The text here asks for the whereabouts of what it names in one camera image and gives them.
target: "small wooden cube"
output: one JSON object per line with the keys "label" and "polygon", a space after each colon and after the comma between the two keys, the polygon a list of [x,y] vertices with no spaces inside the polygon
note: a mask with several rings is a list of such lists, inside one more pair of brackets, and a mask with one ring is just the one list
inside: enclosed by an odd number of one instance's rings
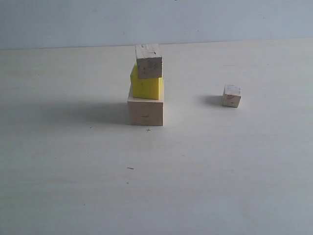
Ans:
{"label": "small wooden cube", "polygon": [[164,84],[159,100],[133,97],[132,86],[128,95],[128,110],[132,125],[163,126]]}
{"label": "small wooden cube", "polygon": [[138,65],[138,78],[162,77],[162,56],[159,44],[140,44],[135,46]]}
{"label": "small wooden cube", "polygon": [[241,89],[234,85],[225,85],[222,105],[237,108],[241,99]]}

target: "wooden block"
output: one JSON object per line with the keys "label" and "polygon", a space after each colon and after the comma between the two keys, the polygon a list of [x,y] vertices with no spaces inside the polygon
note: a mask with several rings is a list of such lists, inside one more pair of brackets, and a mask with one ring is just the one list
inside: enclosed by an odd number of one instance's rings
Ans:
{"label": "wooden block", "polygon": [[160,99],[163,78],[139,79],[138,69],[135,64],[131,73],[133,97],[145,99]]}
{"label": "wooden block", "polygon": [[222,105],[237,108],[241,99],[241,89],[234,85],[225,85]]}
{"label": "wooden block", "polygon": [[134,98],[132,86],[128,95],[128,110],[132,125],[163,126],[164,84],[159,100]]}
{"label": "wooden block", "polygon": [[139,79],[162,77],[162,56],[159,44],[135,46]]}

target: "block tower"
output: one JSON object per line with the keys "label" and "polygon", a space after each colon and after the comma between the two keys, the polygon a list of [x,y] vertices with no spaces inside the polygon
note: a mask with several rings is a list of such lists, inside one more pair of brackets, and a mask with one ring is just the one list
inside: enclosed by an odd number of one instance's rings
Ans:
{"label": "block tower", "polygon": [[160,46],[136,45],[128,109],[132,125],[163,126],[164,83]]}

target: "large wooden cube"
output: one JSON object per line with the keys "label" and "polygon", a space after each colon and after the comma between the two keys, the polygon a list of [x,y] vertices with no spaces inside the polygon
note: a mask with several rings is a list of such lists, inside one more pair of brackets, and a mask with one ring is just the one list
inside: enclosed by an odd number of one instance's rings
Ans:
{"label": "large wooden cube", "polygon": [[138,65],[138,78],[162,77],[162,56],[159,44],[140,44],[135,46]]}
{"label": "large wooden cube", "polygon": [[163,83],[159,100],[135,98],[133,97],[132,87],[130,87],[127,104],[132,125],[163,126]]}

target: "yellow block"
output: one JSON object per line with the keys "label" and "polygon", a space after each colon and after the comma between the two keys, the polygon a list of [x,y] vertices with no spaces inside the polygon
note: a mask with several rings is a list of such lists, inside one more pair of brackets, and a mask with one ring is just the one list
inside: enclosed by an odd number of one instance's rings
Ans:
{"label": "yellow block", "polygon": [[144,99],[160,99],[163,78],[138,78],[137,64],[134,65],[131,73],[133,97]]}

